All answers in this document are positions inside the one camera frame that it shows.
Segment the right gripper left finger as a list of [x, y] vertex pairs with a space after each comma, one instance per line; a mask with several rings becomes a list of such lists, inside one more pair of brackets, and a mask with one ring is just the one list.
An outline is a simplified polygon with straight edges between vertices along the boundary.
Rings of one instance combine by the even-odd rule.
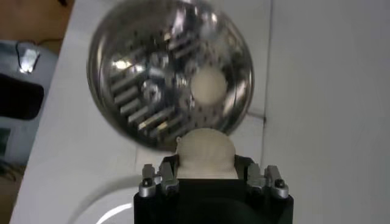
[[158, 172], [152, 164], [145, 164], [142, 168], [142, 180], [138, 187], [138, 195], [141, 198], [151, 198], [157, 194], [157, 186], [163, 195], [175, 194], [179, 190], [177, 169], [179, 156], [164, 157]]

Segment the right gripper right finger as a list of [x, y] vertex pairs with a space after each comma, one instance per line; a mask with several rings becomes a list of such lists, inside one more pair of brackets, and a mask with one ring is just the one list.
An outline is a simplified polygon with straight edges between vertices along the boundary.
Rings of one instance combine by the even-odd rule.
[[289, 187], [277, 166], [269, 165], [261, 173], [260, 165], [253, 159], [239, 155], [235, 155], [234, 166], [238, 178], [243, 179], [251, 189], [261, 194], [270, 194], [276, 199], [289, 197]]

